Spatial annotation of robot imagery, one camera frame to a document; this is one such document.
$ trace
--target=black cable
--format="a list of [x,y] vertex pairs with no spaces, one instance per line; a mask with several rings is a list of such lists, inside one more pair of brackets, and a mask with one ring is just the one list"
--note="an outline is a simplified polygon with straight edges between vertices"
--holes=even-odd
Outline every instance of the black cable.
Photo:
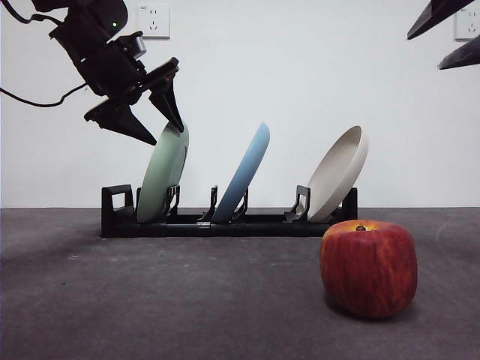
[[63,95],[60,99],[59,102],[56,102],[56,103],[34,103],[34,102],[31,102],[31,101],[28,101],[28,100],[25,100],[25,99],[22,99],[21,97],[18,97],[16,96],[15,94],[12,94],[11,92],[3,89],[3,88],[0,88],[0,92],[3,92],[4,94],[10,96],[11,98],[17,100],[17,101],[20,101],[24,104],[28,104],[28,105],[32,105],[33,107],[57,107],[58,105],[62,105],[63,104],[63,101],[65,100],[65,98],[69,95],[72,95],[74,92],[80,90],[81,88],[84,88],[87,84],[83,84],[83,85],[80,85],[80,86],[77,86],[76,88],[73,88],[71,89],[67,94]]
[[8,0],[1,0],[1,2],[3,3],[7,11],[10,13],[10,15],[23,24],[29,24],[32,21],[44,21],[44,20],[50,20],[54,22],[57,26],[62,24],[60,20],[57,20],[54,17],[47,16],[47,15],[40,15],[39,13],[34,13],[30,19],[25,19],[15,11],[15,9],[12,7],[12,5],[10,5],[10,2],[8,2]]

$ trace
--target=electrical socket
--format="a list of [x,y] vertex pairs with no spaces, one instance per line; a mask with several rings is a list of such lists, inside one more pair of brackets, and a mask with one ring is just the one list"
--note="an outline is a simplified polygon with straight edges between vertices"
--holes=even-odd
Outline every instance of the electrical socket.
[[455,15],[455,40],[469,40],[480,36],[480,7],[467,6]]
[[139,3],[138,29],[144,38],[170,38],[170,6],[157,2]]

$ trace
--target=red apple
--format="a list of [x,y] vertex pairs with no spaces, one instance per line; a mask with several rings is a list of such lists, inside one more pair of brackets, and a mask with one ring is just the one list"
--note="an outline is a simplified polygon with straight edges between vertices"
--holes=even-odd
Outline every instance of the red apple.
[[320,273],[326,292],[341,307],[360,317],[390,317],[406,308],[415,295],[413,238],[396,223],[337,223],[323,236]]

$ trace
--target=gray floor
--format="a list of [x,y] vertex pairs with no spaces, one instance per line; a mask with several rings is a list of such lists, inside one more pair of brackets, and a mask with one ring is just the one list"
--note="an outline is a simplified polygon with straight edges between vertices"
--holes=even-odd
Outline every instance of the gray floor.
[[416,241],[386,321],[326,299],[319,238],[103,239],[97,209],[2,210],[0,359],[480,359],[480,209],[360,215]]

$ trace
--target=black dish rack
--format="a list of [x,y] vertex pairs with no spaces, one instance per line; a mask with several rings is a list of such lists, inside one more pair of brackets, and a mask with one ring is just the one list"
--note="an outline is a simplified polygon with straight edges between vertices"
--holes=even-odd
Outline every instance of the black dish rack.
[[[136,203],[141,188],[136,191]],[[114,208],[113,196],[124,194],[124,205]],[[101,235],[106,238],[133,237],[209,237],[209,236],[323,236],[333,224],[358,218],[357,189],[352,188],[343,199],[341,208],[320,223],[308,222],[310,208],[309,187],[297,186],[295,205],[287,211],[283,208],[248,208],[248,189],[238,210],[226,223],[212,223],[210,220],[217,204],[218,188],[210,192],[210,207],[207,211],[179,208],[180,187],[169,187],[164,198],[166,211],[154,221],[137,223],[137,210],[131,185],[102,188]],[[305,207],[298,211],[300,199],[304,197]]]

